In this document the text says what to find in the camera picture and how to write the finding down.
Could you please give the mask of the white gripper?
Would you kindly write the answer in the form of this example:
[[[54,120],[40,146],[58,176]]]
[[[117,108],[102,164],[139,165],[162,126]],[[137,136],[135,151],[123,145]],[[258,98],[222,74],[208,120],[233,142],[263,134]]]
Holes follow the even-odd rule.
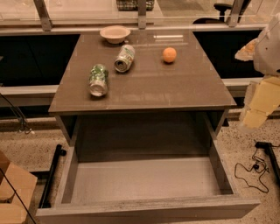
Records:
[[[241,61],[254,61],[256,71],[264,75],[247,87],[244,108],[240,115],[241,130],[260,128],[280,106],[280,13],[277,13],[254,38],[234,56]]]

